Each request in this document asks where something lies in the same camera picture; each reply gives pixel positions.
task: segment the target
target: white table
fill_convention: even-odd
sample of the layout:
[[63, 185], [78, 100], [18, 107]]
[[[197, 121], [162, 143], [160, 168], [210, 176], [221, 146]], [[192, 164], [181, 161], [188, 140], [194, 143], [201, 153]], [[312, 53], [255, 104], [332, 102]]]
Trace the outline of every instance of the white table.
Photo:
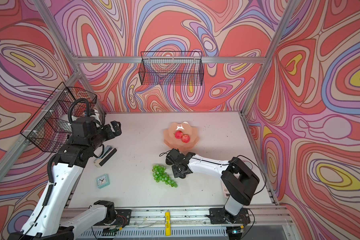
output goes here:
[[[114, 120], [121, 122], [122, 134], [104, 145], [114, 146], [117, 152], [101, 168], [93, 164], [94, 157], [89, 159], [70, 208], [88, 207], [97, 200], [113, 201], [115, 207], [224, 205], [221, 179], [192, 173], [185, 179], [175, 179], [178, 188], [153, 179], [152, 165], [165, 165], [165, 155], [158, 155], [170, 149], [163, 142], [163, 130], [172, 122], [187, 121], [198, 127], [200, 141], [191, 152], [217, 160], [231, 160], [240, 154], [256, 162], [237, 112], [107, 114], [107, 123]], [[252, 170], [260, 179], [259, 191], [264, 181], [256, 166]], [[174, 179], [170, 166], [166, 172]], [[109, 175], [110, 185], [98, 189], [96, 178], [103, 174]], [[251, 205], [270, 203], [264, 188], [253, 197]]]

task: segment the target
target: green bunch of grapes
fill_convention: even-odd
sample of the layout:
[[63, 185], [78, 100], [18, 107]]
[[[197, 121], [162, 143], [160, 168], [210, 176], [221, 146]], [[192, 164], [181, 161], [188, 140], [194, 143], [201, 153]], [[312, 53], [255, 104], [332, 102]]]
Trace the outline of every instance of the green bunch of grapes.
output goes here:
[[166, 185], [170, 185], [171, 187], [177, 187], [177, 183], [171, 179], [168, 173], [165, 172], [167, 169], [166, 166], [163, 165], [154, 165], [152, 168], [153, 176], [156, 182], [165, 182]]

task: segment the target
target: black wire basket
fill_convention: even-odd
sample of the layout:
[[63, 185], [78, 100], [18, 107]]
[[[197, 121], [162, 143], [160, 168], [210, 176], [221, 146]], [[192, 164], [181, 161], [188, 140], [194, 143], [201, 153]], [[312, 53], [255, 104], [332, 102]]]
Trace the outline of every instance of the black wire basket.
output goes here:
[[[32, 130], [25, 130], [30, 121], [40, 112], [37, 111], [20, 132], [43, 152], [57, 152], [70, 137], [72, 133], [71, 125], [65, 120], [64, 115], [68, 113], [72, 102], [79, 98], [86, 98], [89, 101], [90, 108], [94, 108], [96, 104], [97, 96], [94, 93], [82, 88], [66, 87], [65, 85], [62, 90], [59, 90], [59, 88], [60, 85], [53, 92], [59, 94], [56, 102], [53, 103], [51, 108], [41, 110], [46, 111], [41, 121]], [[85, 103], [78, 103], [73, 108], [72, 116], [83, 117], [85, 109]]]
[[143, 51], [141, 58], [142, 85], [203, 85], [201, 51]]

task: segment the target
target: fruit bowl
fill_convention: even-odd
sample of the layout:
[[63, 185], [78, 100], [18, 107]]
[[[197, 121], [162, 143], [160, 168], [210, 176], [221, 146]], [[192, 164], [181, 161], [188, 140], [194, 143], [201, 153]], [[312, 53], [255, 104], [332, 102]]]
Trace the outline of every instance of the fruit bowl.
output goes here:
[[[181, 139], [175, 137], [177, 131], [182, 131], [190, 137], [189, 142], [185, 143]], [[191, 127], [189, 123], [173, 122], [168, 129], [164, 130], [164, 143], [170, 148], [176, 148], [182, 153], [187, 153], [200, 140], [197, 127]]]

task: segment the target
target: robotic arm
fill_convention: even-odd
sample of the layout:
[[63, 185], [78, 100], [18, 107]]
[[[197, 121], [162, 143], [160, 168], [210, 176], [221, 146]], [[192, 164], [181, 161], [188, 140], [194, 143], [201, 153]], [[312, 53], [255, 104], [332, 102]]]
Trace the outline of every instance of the robotic arm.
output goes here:
[[[72, 110], [80, 102], [86, 103], [86, 116], [73, 121]], [[104, 124], [104, 119], [100, 123], [91, 117], [93, 114], [86, 99], [81, 98], [72, 103], [68, 110], [72, 135], [58, 153], [49, 160], [47, 164], [49, 183], [21, 231], [11, 233], [9, 240], [74, 240], [96, 223], [115, 222], [116, 213], [113, 202], [97, 201], [82, 214], [60, 224], [67, 199], [88, 159], [94, 156], [94, 151], [103, 142], [121, 134], [120, 122], [111, 122], [114, 130], [112, 131], [109, 124]]]
[[[184, 155], [177, 149], [172, 149], [167, 154], [165, 163], [172, 165], [175, 178], [184, 179], [187, 174], [194, 172], [221, 178], [231, 195], [224, 208], [219, 212], [220, 216], [217, 217], [227, 223], [236, 223], [241, 208], [250, 204], [259, 184], [256, 174], [237, 157], [233, 157], [230, 161], [218, 161], [193, 152]], [[236, 178], [234, 174], [240, 174], [239, 178]]]

